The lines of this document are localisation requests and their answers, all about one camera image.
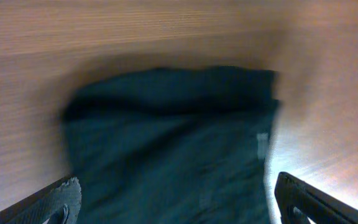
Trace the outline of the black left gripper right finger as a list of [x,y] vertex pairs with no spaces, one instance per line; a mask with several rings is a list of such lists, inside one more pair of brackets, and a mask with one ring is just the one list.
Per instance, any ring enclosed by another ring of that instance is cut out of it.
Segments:
[[358,224],[358,210],[295,176],[281,172],[275,198],[283,224]]

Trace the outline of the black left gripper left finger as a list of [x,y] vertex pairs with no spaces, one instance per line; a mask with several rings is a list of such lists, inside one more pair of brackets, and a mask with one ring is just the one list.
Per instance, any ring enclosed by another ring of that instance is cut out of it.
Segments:
[[81,208],[77,177],[64,177],[0,211],[0,224],[76,224]]

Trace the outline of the black shorts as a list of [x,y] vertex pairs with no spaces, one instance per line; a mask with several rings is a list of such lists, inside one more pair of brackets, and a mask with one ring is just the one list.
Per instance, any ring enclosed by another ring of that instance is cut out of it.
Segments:
[[268,223],[275,72],[157,68],[79,89],[62,115],[79,223]]

